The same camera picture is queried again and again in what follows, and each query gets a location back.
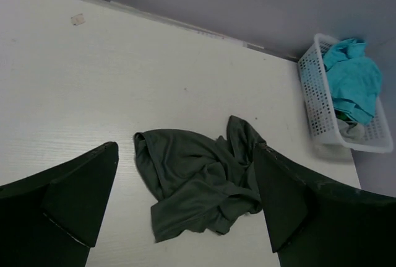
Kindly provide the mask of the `dark grey t shirt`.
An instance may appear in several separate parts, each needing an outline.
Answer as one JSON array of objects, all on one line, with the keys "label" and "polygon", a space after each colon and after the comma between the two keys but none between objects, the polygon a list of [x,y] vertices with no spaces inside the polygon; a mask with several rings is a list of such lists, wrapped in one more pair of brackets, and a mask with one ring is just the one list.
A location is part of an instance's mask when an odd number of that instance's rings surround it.
[{"label": "dark grey t shirt", "polygon": [[181,129],[153,129],[133,138],[136,168],[156,198],[151,207],[156,242],[185,230],[227,234],[244,214],[262,211],[253,152],[264,139],[231,115],[217,139]]}]

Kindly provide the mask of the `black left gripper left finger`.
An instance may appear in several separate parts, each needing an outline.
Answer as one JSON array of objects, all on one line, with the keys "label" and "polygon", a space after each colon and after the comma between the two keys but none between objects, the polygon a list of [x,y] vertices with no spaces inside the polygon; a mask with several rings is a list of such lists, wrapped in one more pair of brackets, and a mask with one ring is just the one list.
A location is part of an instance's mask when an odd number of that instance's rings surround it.
[{"label": "black left gripper left finger", "polygon": [[1,186],[1,266],[85,266],[119,162],[116,142]]}]

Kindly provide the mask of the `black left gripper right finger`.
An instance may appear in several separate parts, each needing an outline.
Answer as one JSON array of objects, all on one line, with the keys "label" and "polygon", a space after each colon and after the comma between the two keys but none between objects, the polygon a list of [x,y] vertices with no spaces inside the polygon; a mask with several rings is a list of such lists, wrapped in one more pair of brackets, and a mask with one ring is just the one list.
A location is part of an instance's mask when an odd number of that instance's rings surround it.
[{"label": "black left gripper right finger", "polygon": [[254,170],[281,266],[394,266],[395,198],[317,173],[264,143]]}]

